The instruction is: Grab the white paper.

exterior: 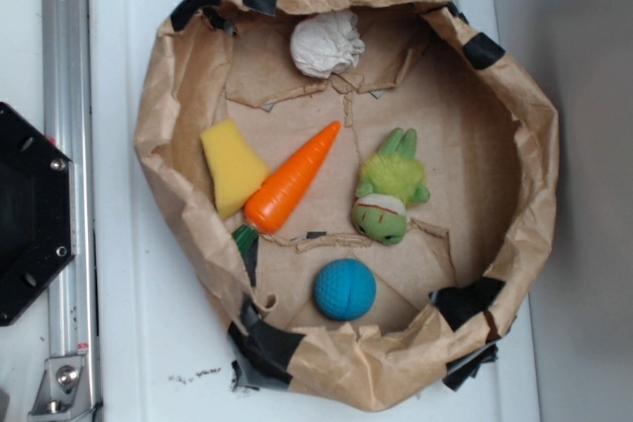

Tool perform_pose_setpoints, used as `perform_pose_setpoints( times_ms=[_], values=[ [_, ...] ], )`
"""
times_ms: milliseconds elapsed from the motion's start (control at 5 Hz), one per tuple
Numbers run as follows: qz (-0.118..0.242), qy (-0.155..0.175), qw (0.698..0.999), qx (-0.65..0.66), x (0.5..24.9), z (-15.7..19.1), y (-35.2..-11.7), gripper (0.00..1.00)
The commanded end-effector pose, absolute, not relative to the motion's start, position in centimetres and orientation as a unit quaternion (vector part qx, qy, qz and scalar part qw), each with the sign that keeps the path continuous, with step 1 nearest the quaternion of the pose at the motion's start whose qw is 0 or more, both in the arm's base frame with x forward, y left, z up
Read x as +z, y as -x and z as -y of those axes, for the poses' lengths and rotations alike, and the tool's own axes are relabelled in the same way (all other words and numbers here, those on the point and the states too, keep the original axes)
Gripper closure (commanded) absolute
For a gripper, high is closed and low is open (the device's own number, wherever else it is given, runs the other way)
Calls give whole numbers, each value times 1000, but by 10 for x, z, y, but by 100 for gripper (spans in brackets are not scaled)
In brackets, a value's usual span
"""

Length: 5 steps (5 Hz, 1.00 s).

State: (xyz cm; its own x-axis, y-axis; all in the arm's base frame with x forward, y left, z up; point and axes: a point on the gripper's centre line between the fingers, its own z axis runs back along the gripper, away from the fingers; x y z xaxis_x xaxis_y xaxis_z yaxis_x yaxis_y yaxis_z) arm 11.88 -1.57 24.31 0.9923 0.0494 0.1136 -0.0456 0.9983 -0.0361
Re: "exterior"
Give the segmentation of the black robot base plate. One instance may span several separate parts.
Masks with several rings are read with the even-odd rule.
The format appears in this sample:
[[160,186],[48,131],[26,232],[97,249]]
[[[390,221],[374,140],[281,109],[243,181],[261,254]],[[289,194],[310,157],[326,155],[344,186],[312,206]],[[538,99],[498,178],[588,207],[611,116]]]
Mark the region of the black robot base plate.
[[1,105],[1,325],[14,324],[74,256],[72,161]]

